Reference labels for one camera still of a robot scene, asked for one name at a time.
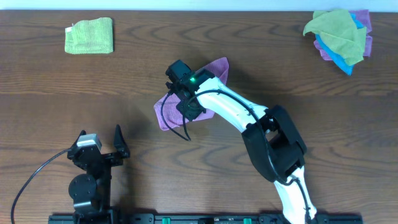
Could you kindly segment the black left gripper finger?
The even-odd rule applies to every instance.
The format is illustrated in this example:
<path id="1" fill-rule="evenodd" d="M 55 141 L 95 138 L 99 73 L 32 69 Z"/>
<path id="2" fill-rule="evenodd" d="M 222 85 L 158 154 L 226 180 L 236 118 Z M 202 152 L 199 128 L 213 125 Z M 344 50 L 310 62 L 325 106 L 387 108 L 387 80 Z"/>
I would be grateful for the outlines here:
<path id="1" fill-rule="evenodd" d="M 128 153 L 128 146 L 124 140 L 120 125 L 116 125 L 113 146 L 120 153 Z"/>
<path id="2" fill-rule="evenodd" d="M 73 149 L 77 148 L 77 142 L 79 140 L 80 136 L 86 135 L 86 131 L 85 130 L 81 130 L 80 134 L 78 135 L 77 139 L 75 140 L 75 142 L 73 143 Z"/>

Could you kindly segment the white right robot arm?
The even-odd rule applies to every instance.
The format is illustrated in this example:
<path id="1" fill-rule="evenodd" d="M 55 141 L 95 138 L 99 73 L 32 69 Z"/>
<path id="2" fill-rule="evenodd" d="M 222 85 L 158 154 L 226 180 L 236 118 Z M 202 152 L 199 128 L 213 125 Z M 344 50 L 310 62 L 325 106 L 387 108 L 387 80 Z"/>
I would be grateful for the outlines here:
<path id="1" fill-rule="evenodd" d="M 288 112 L 253 103 L 228 88 L 214 73 L 193 71 L 177 60 L 165 72 L 169 94 L 180 102 L 182 121 L 193 121 L 211 110 L 240 133 L 249 158 L 266 180 L 274 183 L 289 223 L 311 223 L 317 214 L 304 181 L 307 147 Z"/>

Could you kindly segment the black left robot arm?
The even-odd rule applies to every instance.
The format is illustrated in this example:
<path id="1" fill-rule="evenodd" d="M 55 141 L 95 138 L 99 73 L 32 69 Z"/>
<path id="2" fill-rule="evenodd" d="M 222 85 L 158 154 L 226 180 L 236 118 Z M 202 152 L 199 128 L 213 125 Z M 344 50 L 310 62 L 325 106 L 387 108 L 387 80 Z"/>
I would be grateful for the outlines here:
<path id="1" fill-rule="evenodd" d="M 74 223 L 119 223 L 119 211 L 110 205 L 111 169 L 130 157 L 120 125 L 115 128 L 113 146 L 115 152 L 101 153 L 99 137 L 82 130 L 67 152 L 67 158 L 85 171 L 68 187 L 75 209 Z"/>

